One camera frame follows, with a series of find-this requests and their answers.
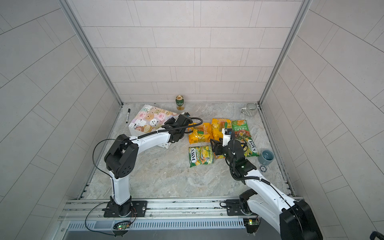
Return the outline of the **large yellow snack bag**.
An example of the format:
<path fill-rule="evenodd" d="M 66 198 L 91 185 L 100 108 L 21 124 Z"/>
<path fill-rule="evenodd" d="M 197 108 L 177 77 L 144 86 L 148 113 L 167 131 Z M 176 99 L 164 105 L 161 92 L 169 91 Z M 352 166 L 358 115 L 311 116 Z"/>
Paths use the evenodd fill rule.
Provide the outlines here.
<path fill-rule="evenodd" d="M 223 129 L 231 129 L 232 121 L 229 119 L 212 119 L 211 123 L 213 138 L 216 141 L 219 141 L 220 138 L 223 138 Z"/>

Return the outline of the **green red snack bag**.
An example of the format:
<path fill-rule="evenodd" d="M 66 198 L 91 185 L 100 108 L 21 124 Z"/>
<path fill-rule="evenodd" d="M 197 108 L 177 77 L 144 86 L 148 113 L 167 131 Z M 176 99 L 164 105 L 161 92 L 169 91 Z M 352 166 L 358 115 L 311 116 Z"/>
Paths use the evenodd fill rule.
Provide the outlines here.
<path fill-rule="evenodd" d="M 232 121 L 232 129 L 235 132 L 236 139 L 243 139 L 251 137 L 249 126 L 246 120 Z"/>

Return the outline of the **green savoria snack bag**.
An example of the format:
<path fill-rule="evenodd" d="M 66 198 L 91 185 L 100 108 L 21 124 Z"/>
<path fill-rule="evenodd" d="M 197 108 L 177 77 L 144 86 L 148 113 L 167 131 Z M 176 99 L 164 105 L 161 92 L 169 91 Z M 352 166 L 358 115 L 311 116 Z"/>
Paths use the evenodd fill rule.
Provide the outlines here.
<path fill-rule="evenodd" d="M 245 157 L 258 157 L 259 151 L 251 137 L 240 139 Z"/>

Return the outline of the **orange yellow snack bag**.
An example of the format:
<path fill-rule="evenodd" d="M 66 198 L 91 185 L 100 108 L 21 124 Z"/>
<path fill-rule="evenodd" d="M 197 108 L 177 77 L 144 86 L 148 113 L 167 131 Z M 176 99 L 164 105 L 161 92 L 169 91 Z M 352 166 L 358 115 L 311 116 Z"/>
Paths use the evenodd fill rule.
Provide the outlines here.
<path fill-rule="evenodd" d="M 213 139 L 212 127 L 210 123 L 202 123 L 193 128 L 192 133 L 189 134 L 189 143 L 209 143 Z"/>

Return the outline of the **white paper bag pig print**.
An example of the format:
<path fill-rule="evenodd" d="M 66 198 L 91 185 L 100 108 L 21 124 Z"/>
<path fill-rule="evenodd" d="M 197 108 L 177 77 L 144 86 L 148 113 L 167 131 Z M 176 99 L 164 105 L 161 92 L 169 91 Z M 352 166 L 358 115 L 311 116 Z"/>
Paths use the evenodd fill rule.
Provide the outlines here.
<path fill-rule="evenodd" d="M 168 149 L 170 146 L 169 133 L 157 133 L 162 130 L 165 122 L 171 118 L 175 120 L 178 114 L 150 105 L 144 105 L 129 124 L 133 142 L 139 145 L 139 154 L 152 147 L 159 146 Z"/>

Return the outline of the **dark green snack bag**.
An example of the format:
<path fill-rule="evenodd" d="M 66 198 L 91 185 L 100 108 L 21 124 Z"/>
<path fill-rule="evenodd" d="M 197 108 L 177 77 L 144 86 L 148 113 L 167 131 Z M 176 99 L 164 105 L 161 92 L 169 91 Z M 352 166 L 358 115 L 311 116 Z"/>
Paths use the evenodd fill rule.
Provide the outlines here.
<path fill-rule="evenodd" d="M 189 147 L 189 160 L 190 160 L 190 167 L 213 164 L 214 153 L 213 153 L 212 147 L 209 145 L 199 146 L 199 147 Z"/>

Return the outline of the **orange blue snack bag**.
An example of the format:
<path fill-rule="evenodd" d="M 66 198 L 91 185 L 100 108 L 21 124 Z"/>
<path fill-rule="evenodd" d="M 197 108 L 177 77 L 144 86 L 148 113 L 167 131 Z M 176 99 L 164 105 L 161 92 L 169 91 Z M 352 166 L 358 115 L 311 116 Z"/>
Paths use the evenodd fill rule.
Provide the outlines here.
<path fill-rule="evenodd" d="M 214 152 L 214 156 L 216 159 L 224 159 L 225 156 L 223 155 L 222 152 Z"/>

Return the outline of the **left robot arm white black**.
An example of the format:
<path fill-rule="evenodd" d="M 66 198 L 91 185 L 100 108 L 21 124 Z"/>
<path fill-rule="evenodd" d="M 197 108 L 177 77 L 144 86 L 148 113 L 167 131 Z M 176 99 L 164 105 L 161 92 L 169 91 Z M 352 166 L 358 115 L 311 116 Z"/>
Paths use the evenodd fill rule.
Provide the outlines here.
<path fill-rule="evenodd" d="M 203 124 L 200 118 L 190 117 L 188 113 L 170 118 L 158 130 L 141 136 L 128 137 L 124 134 L 114 142 L 104 157 L 107 175 L 111 178 L 113 194 L 106 208 L 104 217 L 131 217 L 134 205 L 130 193 L 129 174 L 133 171 L 138 154 L 158 145 L 176 143 L 184 137 L 188 128 Z"/>

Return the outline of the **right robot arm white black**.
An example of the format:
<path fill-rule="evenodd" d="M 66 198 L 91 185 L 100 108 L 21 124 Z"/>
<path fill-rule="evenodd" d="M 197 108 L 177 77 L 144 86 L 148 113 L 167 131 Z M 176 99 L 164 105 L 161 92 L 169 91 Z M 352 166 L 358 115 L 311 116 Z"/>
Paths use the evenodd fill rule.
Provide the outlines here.
<path fill-rule="evenodd" d="M 211 140 L 213 152 L 223 155 L 232 178 L 249 187 L 239 196 L 245 214 L 256 214 L 277 230 L 283 240 L 321 240 L 323 235 L 311 207 L 277 189 L 244 155 L 233 129 L 223 129 L 223 137 Z"/>

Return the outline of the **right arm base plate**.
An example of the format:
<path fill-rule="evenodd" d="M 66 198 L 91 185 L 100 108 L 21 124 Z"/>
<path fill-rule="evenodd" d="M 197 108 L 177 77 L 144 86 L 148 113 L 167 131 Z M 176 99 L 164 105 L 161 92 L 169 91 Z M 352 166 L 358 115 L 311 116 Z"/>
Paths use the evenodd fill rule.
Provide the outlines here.
<path fill-rule="evenodd" d="M 224 200 L 220 203 L 222 208 L 225 208 L 228 216 L 246 216 L 246 214 L 242 211 L 240 200 Z"/>

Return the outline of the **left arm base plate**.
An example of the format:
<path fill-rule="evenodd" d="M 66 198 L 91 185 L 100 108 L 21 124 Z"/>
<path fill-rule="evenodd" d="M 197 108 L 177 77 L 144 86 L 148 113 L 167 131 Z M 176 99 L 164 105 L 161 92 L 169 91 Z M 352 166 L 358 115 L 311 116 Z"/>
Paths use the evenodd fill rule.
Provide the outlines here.
<path fill-rule="evenodd" d="M 147 205 L 147 201 L 128 201 L 123 205 L 110 201 L 102 211 L 105 218 L 144 217 Z"/>

